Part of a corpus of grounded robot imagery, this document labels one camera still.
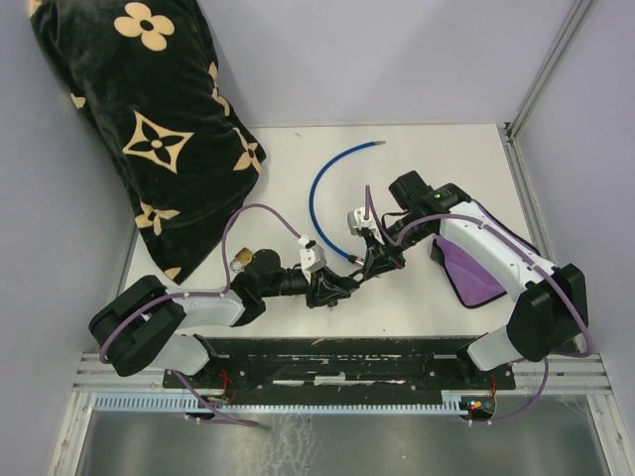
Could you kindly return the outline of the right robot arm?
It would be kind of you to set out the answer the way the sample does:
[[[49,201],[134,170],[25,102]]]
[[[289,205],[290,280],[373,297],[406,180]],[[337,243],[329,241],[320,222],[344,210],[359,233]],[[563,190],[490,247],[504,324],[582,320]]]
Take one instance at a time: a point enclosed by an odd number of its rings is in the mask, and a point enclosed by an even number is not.
[[[542,257],[453,183],[432,188],[410,171],[389,190],[405,213],[391,226],[382,226],[370,194],[347,216],[350,232],[366,242],[364,279],[404,268],[404,252],[434,237],[466,255],[477,273],[515,304],[505,325],[459,351],[454,367],[460,383],[477,388],[492,369],[521,360],[539,362],[577,336],[587,349],[592,347],[585,277],[577,266],[559,267]]]

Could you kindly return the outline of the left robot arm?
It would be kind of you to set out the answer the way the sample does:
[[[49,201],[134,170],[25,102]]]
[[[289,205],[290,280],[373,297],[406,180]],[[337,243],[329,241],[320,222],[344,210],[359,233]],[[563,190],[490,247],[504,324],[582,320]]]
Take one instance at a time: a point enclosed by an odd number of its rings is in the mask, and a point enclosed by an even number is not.
[[[120,377],[155,368],[210,386],[218,378],[219,363],[202,339],[185,335],[185,329],[245,326],[265,312],[266,298],[302,296],[307,307],[316,308],[333,306],[359,289],[355,278],[328,268],[319,246],[303,249],[301,258],[286,269],[278,253],[259,250],[226,292],[187,292],[168,288],[152,275],[141,278],[89,322],[100,360]]]

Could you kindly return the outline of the small brass padlock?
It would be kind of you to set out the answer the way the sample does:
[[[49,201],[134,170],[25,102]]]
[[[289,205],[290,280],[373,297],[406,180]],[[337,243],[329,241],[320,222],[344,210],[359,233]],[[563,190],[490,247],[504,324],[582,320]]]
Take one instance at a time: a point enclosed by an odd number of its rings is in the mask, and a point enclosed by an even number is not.
[[[246,266],[248,266],[254,257],[254,252],[249,248],[243,247],[235,255],[229,263],[229,269],[233,273],[241,272]]]

